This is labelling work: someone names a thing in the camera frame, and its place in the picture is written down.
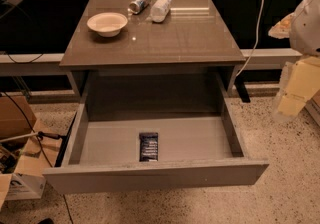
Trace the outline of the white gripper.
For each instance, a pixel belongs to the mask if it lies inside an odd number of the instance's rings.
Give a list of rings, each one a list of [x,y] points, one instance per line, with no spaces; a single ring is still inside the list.
[[[302,0],[294,13],[271,27],[268,35],[276,39],[289,37],[292,49],[319,57],[320,0]],[[273,102],[272,116],[277,122],[296,118],[320,90],[320,59],[314,56],[285,63]]]

